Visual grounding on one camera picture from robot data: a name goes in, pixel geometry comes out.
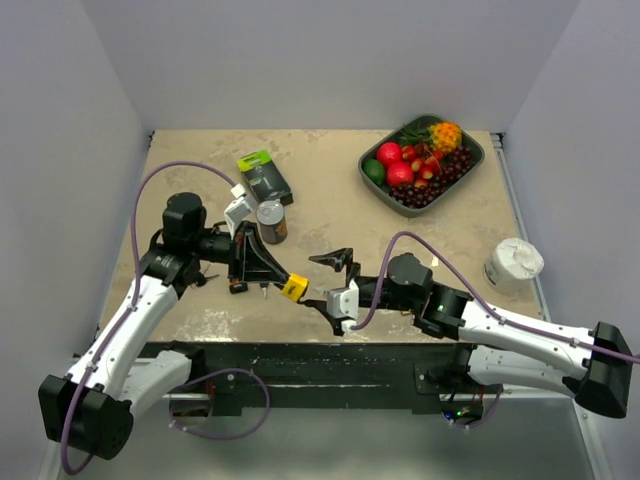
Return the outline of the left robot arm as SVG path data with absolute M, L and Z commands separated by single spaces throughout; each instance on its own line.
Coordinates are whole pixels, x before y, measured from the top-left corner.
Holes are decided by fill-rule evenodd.
M 188 346 L 171 347 L 140 373 L 131 371 L 159 322 L 189 287 L 204 282 L 202 263 L 226 266 L 231 282 L 272 284 L 300 298 L 306 288 L 273 258 L 247 218 L 256 201 L 241 186 L 233 195 L 223 221 L 211 227 L 197 194 L 168 199 L 162 226 L 147 252 L 136 256 L 135 277 L 112 319 L 63 376 L 47 376 L 38 389 L 49 440 L 110 460 L 124 447 L 135 418 L 164 394 L 205 385 L 204 356 Z

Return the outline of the yellow black padlock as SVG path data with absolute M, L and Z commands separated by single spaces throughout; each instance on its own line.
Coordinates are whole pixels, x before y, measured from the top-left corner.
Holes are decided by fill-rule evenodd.
M 309 286 L 309 280 L 301 275 L 291 273 L 281 289 L 283 296 L 294 303 L 298 303 L 305 295 Z

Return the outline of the orange black padlock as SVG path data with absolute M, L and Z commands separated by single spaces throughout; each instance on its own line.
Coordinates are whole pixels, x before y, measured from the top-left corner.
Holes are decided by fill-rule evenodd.
M 229 283 L 228 289 L 231 294 L 239 294 L 247 292 L 249 287 L 246 282 L 234 281 Z

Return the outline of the black-headed key bunch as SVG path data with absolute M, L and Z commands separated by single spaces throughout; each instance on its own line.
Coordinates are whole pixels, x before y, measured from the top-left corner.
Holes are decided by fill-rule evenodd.
M 194 284 L 196 287 L 203 287 L 209 281 L 214 280 L 218 277 L 219 277 L 218 274 L 208 275 L 206 272 L 199 272 L 195 277 Z

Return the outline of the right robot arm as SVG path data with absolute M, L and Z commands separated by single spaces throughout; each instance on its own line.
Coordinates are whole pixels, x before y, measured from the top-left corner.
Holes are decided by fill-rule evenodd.
M 345 274 L 344 287 L 305 303 L 330 322 L 335 334 L 358 329 L 359 309 L 373 308 L 408 311 L 423 334 L 461 342 L 451 363 L 433 375 L 435 383 L 459 393 L 476 385 L 513 384 L 565 395 L 604 417 L 627 414 L 633 362 L 614 325 L 571 327 L 497 308 L 436 282 L 432 270 L 411 253 L 392 257 L 380 279 L 361 275 L 350 248 L 311 260 Z

